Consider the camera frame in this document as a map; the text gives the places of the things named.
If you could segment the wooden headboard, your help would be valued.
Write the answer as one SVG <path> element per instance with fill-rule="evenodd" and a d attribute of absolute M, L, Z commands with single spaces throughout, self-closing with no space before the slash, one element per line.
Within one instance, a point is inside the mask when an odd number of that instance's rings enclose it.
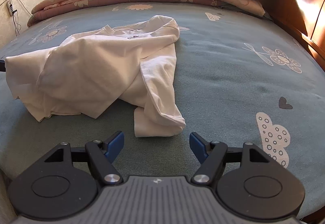
<path fill-rule="evenodd" d="M 275 23 L 324 68 L 324 0 L 260 0 Z"/>

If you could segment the white long sleeve shirt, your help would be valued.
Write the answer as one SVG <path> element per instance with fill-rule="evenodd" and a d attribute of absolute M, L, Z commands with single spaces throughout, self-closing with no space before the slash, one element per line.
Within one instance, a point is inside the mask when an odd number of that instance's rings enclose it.
<path fill-rule="evenodd" d="M 135 136 L 177 135 L 186 125 L 173 88 L 179 37 L 175 19 L 162 15 L 73 34 L 59 46 L 7 57 L 6 81 L 37 121 L 97 118 L 121 99 L 135 106 Z"/>

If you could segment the white power strip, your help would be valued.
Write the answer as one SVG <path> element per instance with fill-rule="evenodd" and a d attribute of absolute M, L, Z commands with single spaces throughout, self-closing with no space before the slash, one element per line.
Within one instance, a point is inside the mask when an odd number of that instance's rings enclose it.
<path fill-rule="evenodd" d="M 14 14 L 14 10 L 13 10 L 13 5 L 10 2 L 7 2 L 7 9 L 8 9 L 9 15 L 12 17 Z"/>

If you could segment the blue floral bed sheet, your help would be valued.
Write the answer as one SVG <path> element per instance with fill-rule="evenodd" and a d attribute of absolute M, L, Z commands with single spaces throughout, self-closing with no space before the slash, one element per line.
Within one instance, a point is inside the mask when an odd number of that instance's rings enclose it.
<path fill-rule="evenodd" d="M 244 142 L 262 145 L 262 125 L 269 117 L 288 137 L 277 136 L 286 164 L 305 187 L 299 217 L 324 206 L 324 71 L 299 43 L 269 20 L 241 12 L 186 3 L 124 3 L 77 10 L 40 22 L 1 49 L 1 57 L 51 48 L 68 36 L 173 17 L 180 26 L 176 43 L 176 104 L 186 121 L 181 134 L 137 138 L 134 107 L 118 100 L 99 118 L 53 116 L 36 121 L 13 99 L 1 76 L 1 223 L 15 218 L 7 187 L 43 154 L 60 142 L 82 146 L 125 134 L 125 146 L 114 162 L 129 175 L 192 176 L 199 167 L 188 137 L 231 147 Z"/>

